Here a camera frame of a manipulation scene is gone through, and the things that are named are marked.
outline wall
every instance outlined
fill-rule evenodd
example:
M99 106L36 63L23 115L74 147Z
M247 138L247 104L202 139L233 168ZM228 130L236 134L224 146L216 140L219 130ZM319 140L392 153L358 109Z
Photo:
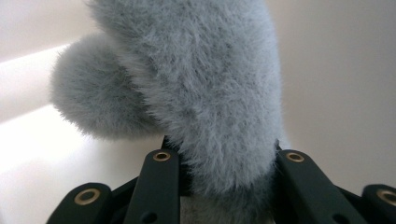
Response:
M269 0L293 147L334 184L396 187L396 1Z
M2 0L0 21L0 62L68 44L95 29L82 0Z

